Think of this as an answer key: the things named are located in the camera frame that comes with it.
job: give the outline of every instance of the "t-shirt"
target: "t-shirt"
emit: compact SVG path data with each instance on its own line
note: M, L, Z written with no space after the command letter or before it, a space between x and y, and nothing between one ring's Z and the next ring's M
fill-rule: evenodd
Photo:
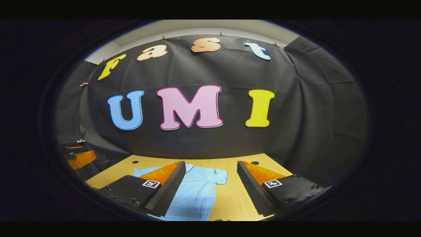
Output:
M134 176L139 177L159 168L134 169ZM156 218L164 221L207 221L215 202L215 185L225 184L227 178L226 170L186 164L186 174L167 214Z

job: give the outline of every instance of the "blue letter u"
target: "blue letter u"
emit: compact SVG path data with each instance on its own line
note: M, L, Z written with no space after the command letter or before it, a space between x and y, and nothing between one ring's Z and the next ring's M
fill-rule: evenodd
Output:
M140 98L143 96L143 91L133 91L127 94L127 98L131 102L133 117L131 120L124 120L121 115L120 102L123 100L121 95L116 95L108 99L109 110L111 112L112 122L116 127L122 130L133 130L142 124L142 107Z

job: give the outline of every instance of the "wooden table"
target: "wooden table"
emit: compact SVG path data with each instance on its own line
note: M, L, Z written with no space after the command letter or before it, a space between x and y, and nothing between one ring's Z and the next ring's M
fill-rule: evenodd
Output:
M257 161L259 162L259 166L263 168L285 176L292 175L291 172L265 154L222 159L167 159L132 155L95 175L87 183L92 187L100 189L125 175L134 175L134 168L142 170L150 167L160 167L180 160L197 167L223 169L228 172L226 184L216 184L216 198L209 216L209 221L218 219L224 221L258 221L267 218L259 215L254 208L237 174L238 161Z

